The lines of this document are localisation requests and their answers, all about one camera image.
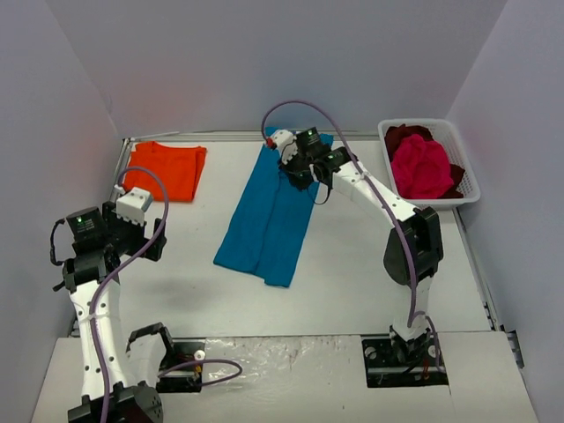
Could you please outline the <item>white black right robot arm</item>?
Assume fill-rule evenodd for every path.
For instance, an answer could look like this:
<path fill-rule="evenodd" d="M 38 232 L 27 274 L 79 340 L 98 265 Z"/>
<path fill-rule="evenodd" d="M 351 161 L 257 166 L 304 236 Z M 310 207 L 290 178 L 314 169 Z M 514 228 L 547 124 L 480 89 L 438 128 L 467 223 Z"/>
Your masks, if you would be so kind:
<path fill-rule="evenodd" d="M 383 267 L 396 284 L 397 305 L 390 326 L 390 350 L 403 364 L 414 362 L 432 334 L 428 296 L 444 257 L 438 213 L 398 197 L 371 175 L 349 145 L 332 148 L 317 129 L 276 130 L 266 145 L 278 153 L 278 167 L 298 190 L 319 182 L 347 197 L 371 218 L 390 226 Z"/>

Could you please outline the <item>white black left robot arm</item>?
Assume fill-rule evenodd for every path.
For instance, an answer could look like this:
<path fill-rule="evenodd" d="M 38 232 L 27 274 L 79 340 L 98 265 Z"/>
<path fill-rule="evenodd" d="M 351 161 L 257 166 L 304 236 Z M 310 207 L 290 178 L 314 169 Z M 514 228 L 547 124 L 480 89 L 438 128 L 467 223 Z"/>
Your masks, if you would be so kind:
<path fill-rule="evenodd" d="M 177 358 L 177 346 L 163 323 L 122 334 L 120 271 L 136 258 L 160 260 L 167 239 L 164 219 L 155 219 L 145 238 L 148 194 L 107 201 L 75 211 L 58 225 L 73 235 L 74 257 L 53 258 L 63 268 L 55 290 L 66 289 L 78 320 L 83 383 L 79 405 L 69 422 L 161 422 L 163 405 L 156 389 L 159 368 Z"/>

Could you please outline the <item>teal blue t shirt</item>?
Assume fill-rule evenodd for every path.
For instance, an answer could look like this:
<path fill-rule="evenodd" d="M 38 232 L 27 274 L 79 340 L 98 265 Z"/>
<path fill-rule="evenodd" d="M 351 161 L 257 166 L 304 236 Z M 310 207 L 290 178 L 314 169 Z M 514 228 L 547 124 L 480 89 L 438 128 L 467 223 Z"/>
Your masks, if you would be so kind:
<path fill-rule="evenodd" d="M 297 190 L 278 169 L 278 153 L 263 146 L 213 263 L 289 287 L 319 188 Z"/>

